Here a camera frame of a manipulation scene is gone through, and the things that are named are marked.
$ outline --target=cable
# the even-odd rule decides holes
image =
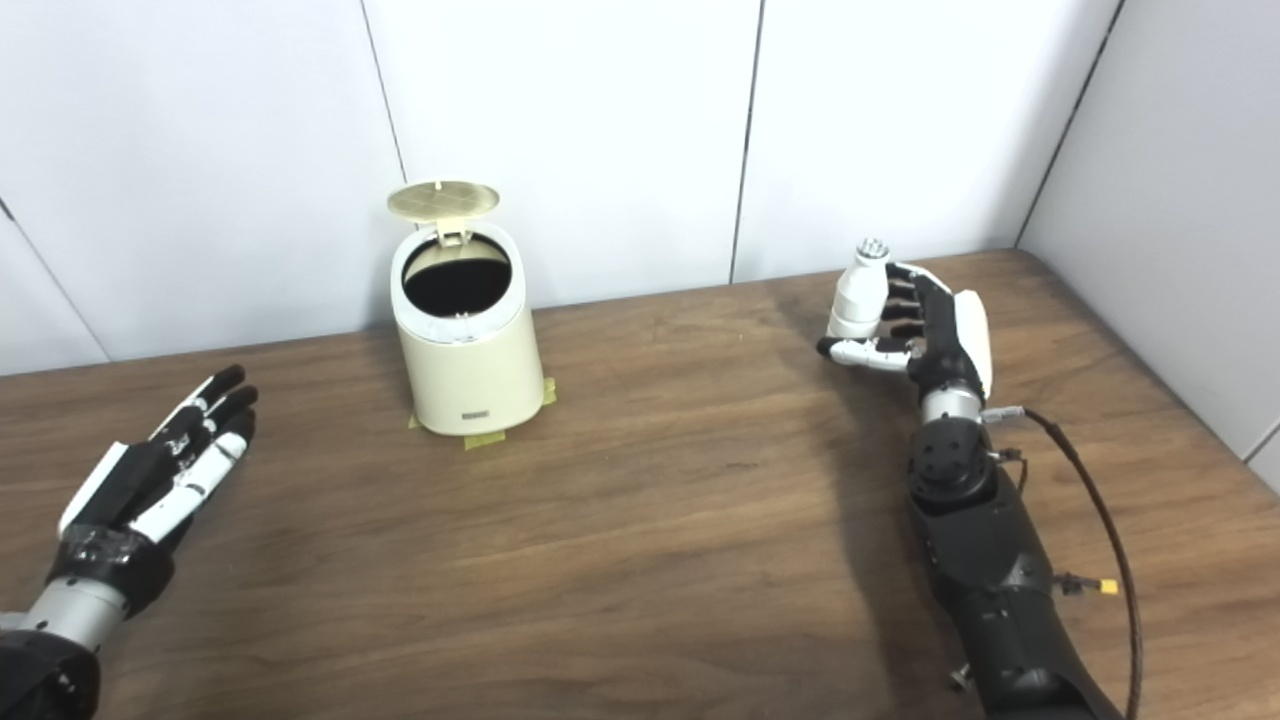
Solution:
[[[1080,482],[1084,483],[1084,489],[1088,491],[1089,500],[1093,501],[1093,507],[1097,509],[1098,518],[1102,519],[1102,527],[1107,530],[1111,550],[1115,551],[1116,565],[1120,566],[1120,582],[1124,584],[1125,606],[1129,610],[1129,703],[1125,708],[1125,719],[1138,720],[1138,703],[1142,698],[1142,620],[1138,618],[1138,591],[1133,584],[1133,570],[1129,569],[1129,556],[1125,553],[1120,532],[1116,530],[1115,520],[1111,518],[1111,511],[1107,510],[1107,503],[1102,500],[1102,493],[1098,492],[1097,483],[1093,482],[1093,475],[1089,475],[1084,468],[1084,461],[1080,460],[1080,455],[1062,428],[1029,407],[1024,407],[1023,414],[1044,428],[1044,433],[1053,439],[1062,455],[1079,473]]]

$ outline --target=robotic arm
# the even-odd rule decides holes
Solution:
[[[1021,409],[984,410],[991,346],[978,295],[890,263],[888,249],[868,240],[840,279],[827,332],[822,355],[905,373],[919,387],[908,512],[987,717],[1120,720],[1057,616],[1052,565],[984,430]]]
[[[151,437],[111,445],[72,497],[45,591],[0,635],[0,719],[92,717],[99,648],[164,592],[192,516],[253,438],[243,380],[239,365],[206,379]]]

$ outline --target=wood grain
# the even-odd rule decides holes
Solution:
[[[1060,421],[1112,505],[1146,716],[1280,715],[1276,497],[1033,258],[927,265],[987,302],[993,401]],[[812,348],[833,282],[539,313],[559,402],[470,452],[406,429],[387,331],[4,378],[0,605],[38,593],[106,445],[239,361],[259,438],[104,650],[101,717],[979,717],[906,539],[913,388]],[[1056,566],[1114,574],[1052,445],[995,437]],[[1123,602],[1059,606],[1123,703]]]

